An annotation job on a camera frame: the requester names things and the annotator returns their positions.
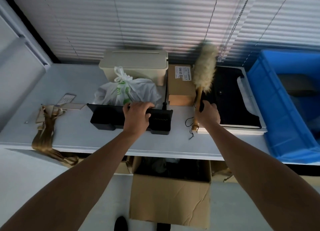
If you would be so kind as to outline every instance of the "person's right hand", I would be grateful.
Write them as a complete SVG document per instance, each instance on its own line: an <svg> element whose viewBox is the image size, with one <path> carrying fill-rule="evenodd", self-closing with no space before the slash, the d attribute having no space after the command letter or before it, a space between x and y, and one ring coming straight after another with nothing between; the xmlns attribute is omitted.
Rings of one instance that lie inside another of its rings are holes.
<svg viewBox="0 0 320 231"><path fill-rule="evenodd" d="M202 112L196 111L195 115L198 122L206 127L208 124L220 124L220 115L216 104L210 105L208 101L203 100L204 109Z"/></svg>
<svg viewBox="0 0 320 231"><path fill-rule="evenodd" d="M133 134L137 137L142 135L149 126L150 113L146 114L146 110L155 107L151 102L132 102L123 106L124 125L123 131Z"/></svg>

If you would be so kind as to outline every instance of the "black plastic tray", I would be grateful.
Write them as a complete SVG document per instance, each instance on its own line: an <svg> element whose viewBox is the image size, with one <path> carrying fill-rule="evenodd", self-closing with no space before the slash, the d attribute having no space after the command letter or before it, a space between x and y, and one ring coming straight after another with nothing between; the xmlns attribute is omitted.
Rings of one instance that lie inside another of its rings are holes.
<svg viewBox="0 0 320 231"><path fill-rule="evenodd" d="M100 130L114 131L116 128L123 129L125 116L122 106L87 104L93 112L90 122ZM171 117L173 110L148 109L150 113L149 127L147 131L152 134L168 135L171 130Z"/></svg>

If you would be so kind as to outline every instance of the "floor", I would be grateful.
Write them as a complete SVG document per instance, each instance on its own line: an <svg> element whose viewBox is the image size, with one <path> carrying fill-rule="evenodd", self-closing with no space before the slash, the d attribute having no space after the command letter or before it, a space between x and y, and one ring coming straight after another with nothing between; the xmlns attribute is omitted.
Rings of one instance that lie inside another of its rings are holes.
<svg viewBox="0 0 320 231"><path fill-rule="evenodd" d="M119 216L128 220L132 176L114 175L106 191L89 213L80 231L113 230ZM211 224L209 230L271 230L244 190L234 183L212 183ZM129 220L130 231L153 231L156 224ZM172 225L172 231L202 230Z"/></svg>

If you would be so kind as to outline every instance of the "person's left hand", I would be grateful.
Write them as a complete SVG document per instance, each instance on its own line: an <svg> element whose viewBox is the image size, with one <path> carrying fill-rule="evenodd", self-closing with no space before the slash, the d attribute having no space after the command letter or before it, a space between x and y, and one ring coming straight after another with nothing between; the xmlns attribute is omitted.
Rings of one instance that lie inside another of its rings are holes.
<svg viewBox="0 0 320 231"><path fill-rule="evenodd" d="M151 102L133 102L123 106L125 117L123 131L139 137L149 126L150 113L146 114L146 110L155 107Z"/></svg>

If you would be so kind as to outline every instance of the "white paper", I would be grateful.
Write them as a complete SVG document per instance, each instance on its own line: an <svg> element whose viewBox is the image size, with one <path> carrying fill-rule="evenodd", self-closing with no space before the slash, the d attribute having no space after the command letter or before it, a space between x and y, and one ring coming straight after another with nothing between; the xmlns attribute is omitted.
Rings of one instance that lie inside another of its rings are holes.
<svg viewBox="0 0 320 231"><path fill-rule="evenodd" d="M70 103L75 97L75 95L65 94L56 105L61 106L62 104Z"/></svg>
<svg viewBox="0 0 320 231"><path fill-rule="evenodd" d="M175 78L182 78L182 81L191 81L190 66L175 66Z"/></svg>

